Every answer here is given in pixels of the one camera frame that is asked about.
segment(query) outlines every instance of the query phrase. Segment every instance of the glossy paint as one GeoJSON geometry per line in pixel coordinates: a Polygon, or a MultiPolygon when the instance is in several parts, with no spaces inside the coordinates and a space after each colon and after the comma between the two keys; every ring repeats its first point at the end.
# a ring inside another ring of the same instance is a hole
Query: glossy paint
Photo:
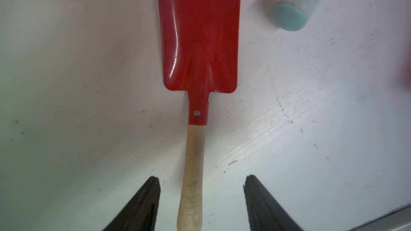
{"type": "Polygon", "coordinates": [[[164,84],[187,90],[189,124],[206,125],[209,93],[237,87],[240,0],[159,0],[159,11],[164,84]]]}

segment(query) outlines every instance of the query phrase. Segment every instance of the scratch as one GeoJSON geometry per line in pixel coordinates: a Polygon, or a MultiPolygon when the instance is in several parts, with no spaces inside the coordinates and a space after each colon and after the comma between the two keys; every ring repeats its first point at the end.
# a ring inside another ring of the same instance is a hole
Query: scratch
{"type": "Polygon", "coordinates": [[[341,176],[340,170],[339,170],[339,169],[336,169],[335,171],[336,171],[336,173],[337,173],[337,176],[345,183],[345,185],[346,185],[347,187],[350,187],[350,185],[347,183],[347,181],[345,181],[345,179],[341,176]]]}
{"type": "Polygon", "coordinates": [[[231,163],[229,163],[229,166],[230,166],[231,164],[234,164],[235,162],[238,162],[238,161],[237,161],[237,160],[232,161],[231,163]]]}
{"type": "MultiPolygon", "coordinates": [[[[276,88],[276,86],[275,86],[274,79],[273,79],[273,76],[272,76],[272,75],[270,75],[270,79],[271,79],[271,84],[273,84],[274,92],[275,92],[275,94],[277,94],[277,88],[276,88]]],[[[282,112],[284,113],[285,117],[286,117],[289,121],[291,121],[290,118],[288,117],[288,115],[285,113],[284,108],[282,107],[282,105],[281,105],[281,103],[280,103],[280,99],[278,98],[278,96],[276,96],[276,99],[277,99],[278,105],[280,106],[280,108],[281,108],[282,112]]]]}

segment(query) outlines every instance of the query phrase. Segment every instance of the teal cap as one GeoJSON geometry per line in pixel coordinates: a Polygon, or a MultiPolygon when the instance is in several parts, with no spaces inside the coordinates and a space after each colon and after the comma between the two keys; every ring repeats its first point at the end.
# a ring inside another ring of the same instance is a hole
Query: teal cap
{"type": "Polygon", "coordinates": [[[308,19],[295,5],[288,2],[278,2],[271,10],[271,20],[275,25],[288,31],[302,29],[308,19]]]}

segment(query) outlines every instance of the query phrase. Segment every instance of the dirt speck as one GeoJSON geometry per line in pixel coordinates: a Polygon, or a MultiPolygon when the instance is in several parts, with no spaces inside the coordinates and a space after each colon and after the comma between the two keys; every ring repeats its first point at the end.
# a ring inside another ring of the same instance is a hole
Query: dirt speck
{"type": "Polygon", "coordinates": [[[230,166],[231,164],[234,164],[235,162],[238,162],[238,161],[237,161],[237,160],[232,161],[231,163],[229,163],[229,166],[230,166]]]}
{"type": "Polygon", "coordinates": [[[361,95],[357,97],[357,101],[365,101],[365,100],[367,100],[367,97],[365,95],[361,95]]]}

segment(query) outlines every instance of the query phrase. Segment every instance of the red shovel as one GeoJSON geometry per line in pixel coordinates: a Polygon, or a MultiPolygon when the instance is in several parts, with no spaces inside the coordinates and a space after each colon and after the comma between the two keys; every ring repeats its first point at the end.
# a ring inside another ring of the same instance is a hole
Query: red shovel
{"type": "Polygon", "coordinates": [[[178,231],[202,226],[204,140],[210,92],[237,87],[240,0],[159,0],[164,84],[187,90],[187,150],[178,231]]]}

